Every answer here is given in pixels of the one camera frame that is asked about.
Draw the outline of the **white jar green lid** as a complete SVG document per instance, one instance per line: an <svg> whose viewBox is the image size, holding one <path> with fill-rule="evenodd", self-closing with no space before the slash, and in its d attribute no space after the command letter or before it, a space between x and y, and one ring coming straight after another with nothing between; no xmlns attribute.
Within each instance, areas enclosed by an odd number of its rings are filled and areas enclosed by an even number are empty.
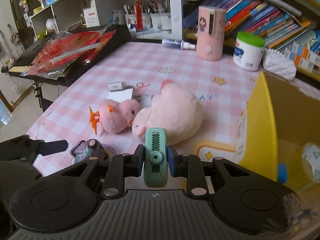
<svg viewBox="0 0 320 240"><path fill-rule="evenodd" d="M265 41L257 35L240 31L236 36L233 62L241 69L255 72L258 70Z"/></svg>

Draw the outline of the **small silver box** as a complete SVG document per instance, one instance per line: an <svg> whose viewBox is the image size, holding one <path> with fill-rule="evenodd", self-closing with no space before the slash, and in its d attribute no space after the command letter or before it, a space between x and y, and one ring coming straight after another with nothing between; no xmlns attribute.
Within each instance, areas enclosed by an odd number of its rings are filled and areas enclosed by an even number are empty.
<svg viewBox="0 0 320 240"><path fill-rule="evenodd" d="M125 82L113 82L107 85L109 92L116 92L120 90L127 89L127 85Z"/></svg>

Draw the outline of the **white charger plug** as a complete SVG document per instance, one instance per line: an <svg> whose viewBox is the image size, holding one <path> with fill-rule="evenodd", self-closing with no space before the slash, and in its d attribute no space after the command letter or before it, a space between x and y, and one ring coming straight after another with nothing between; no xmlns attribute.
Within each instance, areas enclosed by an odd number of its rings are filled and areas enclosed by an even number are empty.
<svg viewBox="0 0 320 240"><path fill-rule="evenodd" d="M118 90L114 92L109 92L107 99L108 100L113 100L116 102L123 102L125 100L131 100L133 99L133 88L127 88L123 90Z"/></svg>

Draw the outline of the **white bookshelf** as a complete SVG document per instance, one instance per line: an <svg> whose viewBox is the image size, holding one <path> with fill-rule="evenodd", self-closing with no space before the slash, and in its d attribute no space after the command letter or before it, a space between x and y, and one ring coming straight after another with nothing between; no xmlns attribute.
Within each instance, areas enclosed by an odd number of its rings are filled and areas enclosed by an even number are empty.
<svg viewBox="0 0 320 240"><path fill-rule="evenodd" d="M48 29L56 33L67 31L78 23L86 27L126 25L125 14L135 14L134 0L39 0L41 10L33 13L29 22L36 37ZM149 29L142 38L182 38L182 0L140 0L142 13L171 13L171 31Z"/></svg>

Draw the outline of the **green correction tape dispenser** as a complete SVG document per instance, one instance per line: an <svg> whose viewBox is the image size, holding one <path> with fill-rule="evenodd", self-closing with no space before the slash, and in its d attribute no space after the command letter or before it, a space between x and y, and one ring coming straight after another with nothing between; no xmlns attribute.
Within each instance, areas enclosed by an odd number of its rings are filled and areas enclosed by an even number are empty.
<svg viewBox="0 0 320 240"><path fill-rule="evenodd" d="M165 187L168 182L166 130L148 128L144 146L144 184L150 188Z"/></svg>

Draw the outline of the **purple grey toy car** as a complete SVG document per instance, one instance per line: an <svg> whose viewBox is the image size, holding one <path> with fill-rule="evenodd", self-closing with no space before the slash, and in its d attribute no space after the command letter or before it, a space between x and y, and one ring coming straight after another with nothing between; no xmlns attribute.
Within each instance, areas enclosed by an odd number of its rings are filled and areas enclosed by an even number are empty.
<svg viewBox="0 0 320 240"><path fill-rule="evenodd" d="M116 151L107 144L100 143L97 139L89 139L88 141L79 141L70 151L73 157L72 164L89 158L98 158L101 163L110 160L117 155Z"/></svg>

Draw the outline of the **red plastic bag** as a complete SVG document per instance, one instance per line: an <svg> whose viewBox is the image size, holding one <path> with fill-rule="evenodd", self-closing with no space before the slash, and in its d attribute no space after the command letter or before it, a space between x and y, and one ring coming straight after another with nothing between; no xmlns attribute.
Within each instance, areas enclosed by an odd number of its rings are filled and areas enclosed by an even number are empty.
<svg viewBox="0 0 320 240"><path fill-rule="evenodd" d="M71 64L77 62L86 65L93 62L115 33L114 30L103 29L59 34L58 37L46 42L21 76L39 76L57 80Z"/></svg>

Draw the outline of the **pink cylindrical humidifier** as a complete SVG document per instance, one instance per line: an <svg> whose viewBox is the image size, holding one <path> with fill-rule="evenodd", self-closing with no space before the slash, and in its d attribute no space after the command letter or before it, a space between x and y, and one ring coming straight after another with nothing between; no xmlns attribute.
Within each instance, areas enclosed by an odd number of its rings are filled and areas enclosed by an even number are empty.
<svg viewBox="0 0 320 240"><path fill-rule="evenodd" d="M196 43L197 57L209 61L221 59L225 25L225 9L209 6L199 7Z"/></svg>

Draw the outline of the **large pink plush toy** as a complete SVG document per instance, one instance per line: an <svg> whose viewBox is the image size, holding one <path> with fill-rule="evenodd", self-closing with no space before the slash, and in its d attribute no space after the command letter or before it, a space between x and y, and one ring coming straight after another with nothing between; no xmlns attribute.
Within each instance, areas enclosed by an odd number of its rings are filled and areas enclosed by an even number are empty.
<svg viewBox="0 0 320 240"><path fill-rule="evenodd" d="M200 128L203 107L199 99L172 80L161 84L160 93L136 115L132 134L143 141L148 128L166 130L167 145L178 144L193 136Z"/></svg>

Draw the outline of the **clear spray bottle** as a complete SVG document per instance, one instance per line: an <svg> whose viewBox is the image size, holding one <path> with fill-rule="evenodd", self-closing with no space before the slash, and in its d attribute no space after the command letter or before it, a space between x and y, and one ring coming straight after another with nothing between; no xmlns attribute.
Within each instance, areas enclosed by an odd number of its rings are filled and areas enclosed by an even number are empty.
<svg viewBox="0 0 320 240"><path fill-rule="evenodd" d="M165 48L180 49L180 50L196 50L196 45L184 40L175 40L170 38L164 38L162 45Z"/></svg>

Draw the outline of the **small pink plush chick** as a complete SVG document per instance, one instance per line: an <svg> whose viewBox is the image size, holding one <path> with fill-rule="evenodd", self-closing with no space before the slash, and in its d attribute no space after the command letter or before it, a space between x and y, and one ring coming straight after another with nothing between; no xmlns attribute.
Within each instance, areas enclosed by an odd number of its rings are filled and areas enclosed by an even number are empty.
<svg viewBox="0 0 320 240"><path fill-rule="evenodd" d="M116 102L111 99L104 100L98 106L96 112L89 107L89 122L97 135L97 124L101 124L107 133L120 133L132 127L133 121L142 109L141 104L135 99Z"/></svg>

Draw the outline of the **black electronic keyboard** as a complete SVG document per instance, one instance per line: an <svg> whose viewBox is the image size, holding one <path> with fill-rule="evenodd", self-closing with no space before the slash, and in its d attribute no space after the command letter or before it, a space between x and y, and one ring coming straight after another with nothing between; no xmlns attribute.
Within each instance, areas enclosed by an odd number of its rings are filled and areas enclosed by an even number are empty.
<svg viewBox="0 0 320 240"><path fill-rule="evenodd" d="M22 54L12 77L70 86L95 64L131 39L126 25L49 35Z"/></svg>

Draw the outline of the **white quilted pouch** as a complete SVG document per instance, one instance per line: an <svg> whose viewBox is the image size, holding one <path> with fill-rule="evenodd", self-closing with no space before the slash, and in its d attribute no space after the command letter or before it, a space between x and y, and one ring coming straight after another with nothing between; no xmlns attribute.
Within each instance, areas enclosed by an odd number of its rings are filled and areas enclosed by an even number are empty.
<svg viewBox="0 0 320 240"><path fill-rule="evenodd" d="M265 48L262 63L264 70L271 74L287 81L292 81L295 78L297 72L295 64L274 49Z"/></svg>

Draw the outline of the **orange white medicine boxes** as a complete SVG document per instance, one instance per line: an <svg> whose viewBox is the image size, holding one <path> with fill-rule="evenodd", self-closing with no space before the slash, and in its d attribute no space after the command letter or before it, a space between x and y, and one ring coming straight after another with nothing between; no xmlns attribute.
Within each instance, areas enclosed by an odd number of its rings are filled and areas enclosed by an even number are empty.
<svg viewBox="0 0 320 240"><path fill-rule="evenodd" d="M307 47L294 41L291 49L285 48L284 56L293 61L297 68L319 75L319 55Z"/></svg>

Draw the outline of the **pink checkered tablecloth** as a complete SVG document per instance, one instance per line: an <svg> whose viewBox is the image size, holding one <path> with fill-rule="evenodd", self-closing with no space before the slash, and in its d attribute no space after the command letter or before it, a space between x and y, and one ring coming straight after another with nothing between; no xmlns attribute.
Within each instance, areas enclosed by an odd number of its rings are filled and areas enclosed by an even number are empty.
<svg viewBox="0 0 320 240"><path fill-rule="evenodd" d="M242 70L228 55L219 61L207 61L190 50L129 42L62 93L33 124L28 135L34 140L66 140L69 148L81 140L97 139L118 154L133 153L143 141L135 137L130 128L111 134L98 126L95 135L89 122L89 107L96 112L99 104L107 99L107 85L118 81L132 87L140 104L149 107L152 98L160 93L162 82L170 79L193 93L203 107L199 130L175 144L176 151L197 155L202 161L212 161L215 157L233 161L238 123L260 73L265 72ZM306 89L309 96L319 100L316 88L297 79L289 83Z"/></svg>

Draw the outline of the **row of leaning books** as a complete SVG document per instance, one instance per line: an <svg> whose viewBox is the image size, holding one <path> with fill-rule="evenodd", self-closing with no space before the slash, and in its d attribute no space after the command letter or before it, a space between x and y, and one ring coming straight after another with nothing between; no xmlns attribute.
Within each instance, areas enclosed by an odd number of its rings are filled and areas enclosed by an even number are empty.
<svg viewBox="0 0 320 240"><path fill-rule="evenodd" d="M298 19L262 0L204 0L201 6L226 11L225 39L235 39L239 32L250 33L262 38L268 48L287 44L311 25L310 20Z"/></svg>

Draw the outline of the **yellow cardboard box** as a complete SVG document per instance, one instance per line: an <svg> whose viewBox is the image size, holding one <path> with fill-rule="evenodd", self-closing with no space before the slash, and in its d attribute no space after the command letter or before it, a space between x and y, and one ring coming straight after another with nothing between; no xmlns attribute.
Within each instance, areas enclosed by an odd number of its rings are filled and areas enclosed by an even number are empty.
<svg viewBox="0 0 320 240"><path fill-rule="evenodd" d="M303 146L319 146L319 100L273 75L260 73L238 123L233 162L294 191L315 184L302 163Z"/></svg>

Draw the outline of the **red white figurine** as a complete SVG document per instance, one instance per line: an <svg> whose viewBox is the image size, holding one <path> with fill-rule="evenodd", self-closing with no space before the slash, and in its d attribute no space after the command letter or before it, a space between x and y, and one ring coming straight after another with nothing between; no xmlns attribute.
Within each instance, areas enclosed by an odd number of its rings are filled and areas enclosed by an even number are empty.
<svg viewBox="0 0 320 240"><path fill-rule="evenodd" d="M140 0L134 0L134 1L135 1L136 29L143 30L143 17L142 17L142 11L140 6Z"/></svg>

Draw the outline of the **white pen holder cups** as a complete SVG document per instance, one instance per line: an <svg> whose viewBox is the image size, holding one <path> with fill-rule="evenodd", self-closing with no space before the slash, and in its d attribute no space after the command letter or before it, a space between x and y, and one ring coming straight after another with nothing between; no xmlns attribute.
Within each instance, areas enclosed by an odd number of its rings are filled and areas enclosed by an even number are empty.
<svg viewBox="0 0 320 240"><path fill-rule="evenodd" d="M143 30L159 29L164 31L171 31L171 13L142 13ZM126 25L129 29L141 31L137 29L137 20L135 14L125 14Z"/></svg>

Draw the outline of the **tape roll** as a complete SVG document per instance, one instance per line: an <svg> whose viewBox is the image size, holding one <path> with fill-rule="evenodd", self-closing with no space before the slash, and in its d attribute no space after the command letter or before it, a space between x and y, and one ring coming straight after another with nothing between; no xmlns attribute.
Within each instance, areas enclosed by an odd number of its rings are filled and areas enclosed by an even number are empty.
<svg viewBox="0 0 320 240"><path fill-rule="evenodd" d="M303 168L308 178L314 183L319 183L319 161L319 146L310 142L305 144L302 150Z"/></svg>

